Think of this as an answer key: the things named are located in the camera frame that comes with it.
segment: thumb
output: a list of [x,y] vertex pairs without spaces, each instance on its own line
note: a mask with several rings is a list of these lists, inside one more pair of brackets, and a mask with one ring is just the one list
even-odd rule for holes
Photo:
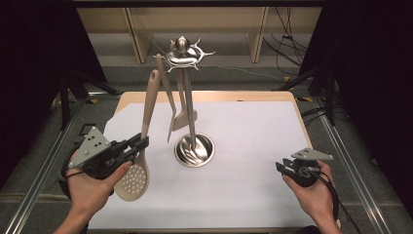
[[110,177],[106,178],[104,181],[107,183],[108,186],[113,188],[115,184],[119,180],[121,180],[123,176],[125,176],[125,174],[128,172],[130,167],[131,167],[131,161],[124,163]]
[[286,185],[288,185],[288,187],[295,192],[296,190],[298,190],[299,188],[301,188],[300,185],[298,185],[294,179],[292,179],[290,176],[288,175],[282,175],[282,179],[284,180],[284,182],[286,183]]

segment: white table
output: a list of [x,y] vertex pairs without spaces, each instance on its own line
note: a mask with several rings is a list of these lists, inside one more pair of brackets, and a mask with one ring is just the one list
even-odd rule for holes
[[[109,140],[140,132],[144,94],[122,96],[104,131]],[[146,149],[146,193],[134,202],[115,193],[91,220],[90,229],[262,232],[313,224],[275,165],[311,147],[292,94],[193,92],[193,99],[199,116],[196,132],[215,143],[212,160],[195,169],[176,161],[174,145],[189,130],[173,132],[167,143],[171,110],[165,94],[159,93]]]

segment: holes in spoon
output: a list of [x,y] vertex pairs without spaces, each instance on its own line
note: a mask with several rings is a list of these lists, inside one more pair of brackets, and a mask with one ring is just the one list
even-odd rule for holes
[[122,185],[126,192],[134,194],[143,189],[146,184],[146,172],[139,164],[132,165],[122,178]]

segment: finger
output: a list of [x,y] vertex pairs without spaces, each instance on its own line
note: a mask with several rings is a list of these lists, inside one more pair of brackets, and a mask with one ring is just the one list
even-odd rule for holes
[[[72,161],[72,160],[76,157],[78,151],[79,151],[79,149],[76,149],[75,152],[72,154],[72,156],[70,156],[70,161]],[[75,173],[79,173],[79,172],[81,172],[81,171],[82,171],[81,168],[69,168],[69,169],[67,169],[67,171],[66,171],[66,175],[67,175],[67,176],[68,176],[68,175],[72,175],[72,174],[75,174]]]
[[292,179],[291,177],[289,177],[288,175],[282,175],[282,179],[284,180],[284,182],[286,183],[286,185],[288,185],[288,187],[293,191],[297,191],[301,186],[298,185],[294,179]]
[[331,183],[333,184],[333,186],[335,186],[334,180],[333,180],[333,174],[331,172],[330,166],[328,166],[326,163],[324,163],[322,161],[318,161],[318,163],[319,163],[319,170],[322,173],[325,173],[328,176],[328,178],[325,175],[321,175],[321,176],[325,179],[329,179],[331,181]]
[[128,172],[129,168],[131,167],[131,161],[124,163],[121,167],[119,167],[110,177],[106,178],[104,182],[110,186],[114,187],[115,184],[121,180],[123,176]]

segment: black curtain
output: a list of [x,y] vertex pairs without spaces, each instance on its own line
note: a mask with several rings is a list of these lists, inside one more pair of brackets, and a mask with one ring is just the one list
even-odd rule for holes
[[1,2],[0,187],[30,150],[63,71],[73,68],[105,81],[76,9],[58,3]]

